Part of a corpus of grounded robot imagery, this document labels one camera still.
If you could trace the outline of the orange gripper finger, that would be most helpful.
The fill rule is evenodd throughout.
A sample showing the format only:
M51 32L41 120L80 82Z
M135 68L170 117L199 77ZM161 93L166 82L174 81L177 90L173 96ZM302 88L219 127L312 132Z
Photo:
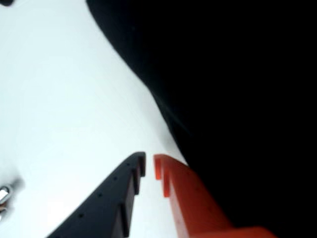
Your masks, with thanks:
M198 175L175 158L154 155L155 176L169 198L180 238L273 238L262 227L236 228L209 194Z

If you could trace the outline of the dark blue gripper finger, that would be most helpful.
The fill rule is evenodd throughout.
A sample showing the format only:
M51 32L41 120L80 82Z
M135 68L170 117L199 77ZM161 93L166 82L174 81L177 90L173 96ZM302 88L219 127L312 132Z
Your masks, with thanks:
M146 174L146 154L126 158L49 236L51 238L127 238L134 197Z

